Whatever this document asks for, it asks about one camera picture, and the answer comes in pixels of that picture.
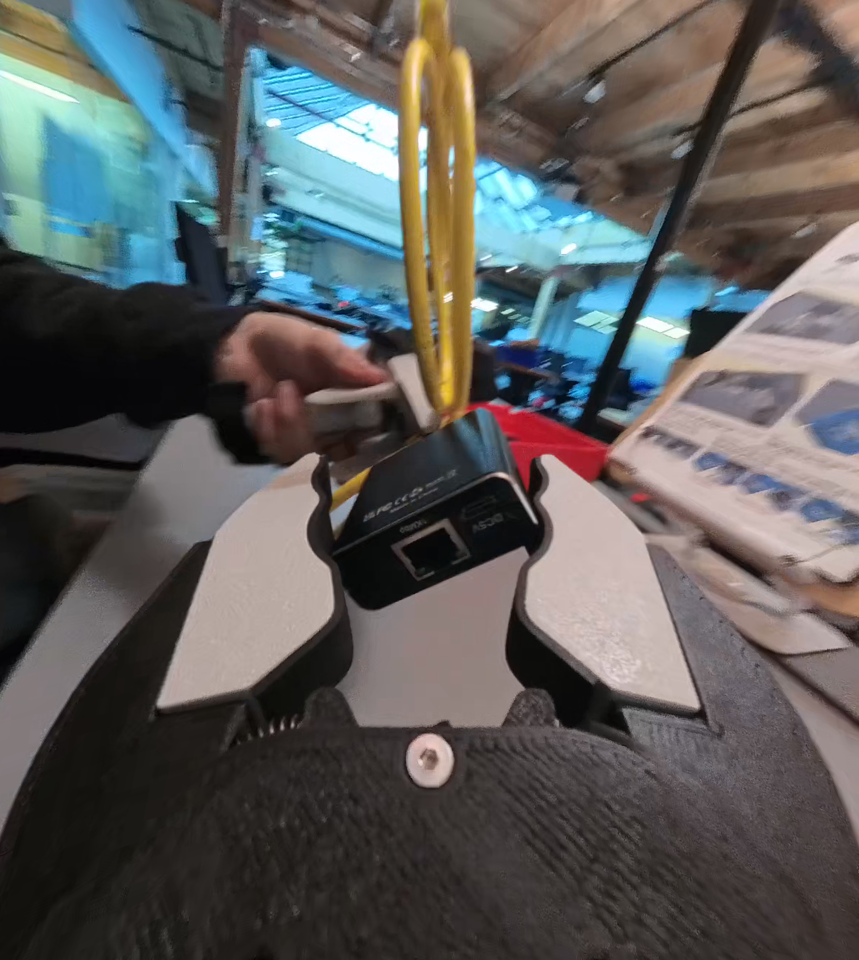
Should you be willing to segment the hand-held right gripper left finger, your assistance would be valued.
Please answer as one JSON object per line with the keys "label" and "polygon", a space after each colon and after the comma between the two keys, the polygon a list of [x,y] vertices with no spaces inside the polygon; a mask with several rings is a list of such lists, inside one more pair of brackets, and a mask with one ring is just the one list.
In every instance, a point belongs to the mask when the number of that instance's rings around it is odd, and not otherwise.
{"label": "hand-held right gripper left finger", "polygon": [[353,640],[332,556],[331,502],[329,464],[309,454],[222,523],[159,689],[159,713],[242,703],[277,685],[301,700],[346,675]]}

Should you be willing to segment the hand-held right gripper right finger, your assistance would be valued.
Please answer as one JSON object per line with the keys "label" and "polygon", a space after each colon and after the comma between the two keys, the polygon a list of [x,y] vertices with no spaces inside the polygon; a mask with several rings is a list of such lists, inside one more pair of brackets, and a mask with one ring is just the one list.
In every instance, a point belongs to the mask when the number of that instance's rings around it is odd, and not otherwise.
{"label": "hand-held right gripper right finger", "polygon": [[625,710],[702,714],[700,692],[645,535],[555,456],[532,462],[541,540],[519,570],[508,666],[557,721],[628,729]]}

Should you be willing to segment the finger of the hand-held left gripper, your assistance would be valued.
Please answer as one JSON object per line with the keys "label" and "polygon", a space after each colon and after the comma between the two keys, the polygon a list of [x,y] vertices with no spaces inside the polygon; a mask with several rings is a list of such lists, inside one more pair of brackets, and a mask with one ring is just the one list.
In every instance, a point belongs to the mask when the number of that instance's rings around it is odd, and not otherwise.
{"label": "finger of the hand-held left gripper", "polygon": [[419,360],[414,353],[399,354],[386,363],[396,386],[396,406],[407,436],[429,436],[441,425],[440,414],[430,400]]}

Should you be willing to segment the black ethernet adapter box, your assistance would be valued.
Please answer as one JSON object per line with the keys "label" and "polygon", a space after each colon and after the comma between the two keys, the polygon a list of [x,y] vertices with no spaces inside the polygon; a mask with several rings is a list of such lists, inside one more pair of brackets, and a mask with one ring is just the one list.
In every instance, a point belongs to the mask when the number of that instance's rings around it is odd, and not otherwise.
{"label": "black ethernet adapter box", "polygon": [[371,468],[333,557],[352,601],[376,611],[532,551],[542,533],[508,439],[480,407]]}

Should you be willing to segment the person's left forearm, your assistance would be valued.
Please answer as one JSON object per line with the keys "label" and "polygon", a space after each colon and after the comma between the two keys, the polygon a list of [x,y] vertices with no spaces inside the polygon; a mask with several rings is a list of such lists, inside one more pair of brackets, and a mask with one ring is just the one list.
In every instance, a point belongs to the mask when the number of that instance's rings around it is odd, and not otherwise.
{"label": "person's left forearm", "polygon": [[108,287],[0,234],[0,433],[109,416],[155,427],[203,414],[218,350],[245,313],[184,286]]}

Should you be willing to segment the person's left hand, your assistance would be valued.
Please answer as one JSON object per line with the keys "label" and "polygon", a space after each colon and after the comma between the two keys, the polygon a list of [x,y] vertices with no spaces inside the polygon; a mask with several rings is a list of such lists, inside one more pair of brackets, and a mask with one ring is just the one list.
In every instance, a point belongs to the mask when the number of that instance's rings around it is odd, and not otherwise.
{"label": "person's left hand", "polygon": [[281,313],[245,316],[214,358],[217,383],[243,386],[248,425],[262,454],[290,465],[318,448],[305,399],[318,391],[364,389],[386,371],[335,331]]}

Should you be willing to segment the red plastic bin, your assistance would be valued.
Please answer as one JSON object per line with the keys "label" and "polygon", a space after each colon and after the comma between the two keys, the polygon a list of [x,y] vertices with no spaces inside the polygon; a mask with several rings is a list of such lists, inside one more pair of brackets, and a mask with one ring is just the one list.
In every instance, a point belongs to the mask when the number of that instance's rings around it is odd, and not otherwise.
{"label": "red plastic bin", "polygon": [[539,412],[495,401],[471,404],[486,410],[508,441],[523,485],[531,486],[532,462],[546,455],[558,459],[588,483],[601,478],[609,446]]}

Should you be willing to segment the person's dark trousers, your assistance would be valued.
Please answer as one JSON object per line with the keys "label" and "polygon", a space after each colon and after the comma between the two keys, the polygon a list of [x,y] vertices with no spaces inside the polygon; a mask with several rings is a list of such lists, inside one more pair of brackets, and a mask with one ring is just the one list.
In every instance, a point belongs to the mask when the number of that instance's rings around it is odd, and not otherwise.
{"label": "person's dark trousers", "polygon": [[87,466],[0,465],[0,689],[122,499],[87,496]]}

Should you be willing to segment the black pole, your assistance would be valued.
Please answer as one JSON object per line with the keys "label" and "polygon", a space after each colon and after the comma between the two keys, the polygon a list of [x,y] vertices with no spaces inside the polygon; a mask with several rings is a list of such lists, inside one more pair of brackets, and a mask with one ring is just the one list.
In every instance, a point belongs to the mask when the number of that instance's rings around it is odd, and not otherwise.
{"label": "black pole", "polygon": [[683,158],[676,186],[656,224],[657,229],[649,254],[596,370],[589,395],[576,424],[577,430],[584,435],[595,434],[598,416],[610,399],[636,324],[663,275],[666,256],[673,250],[679,234],[689,220],[690,208],[699,196],[707,169],[720,150],[723,130],[732,108],[760,47],[771,35],[780,4],[779,1],[752,1],[748,4],[728,58],[701,115],[692,145]]}

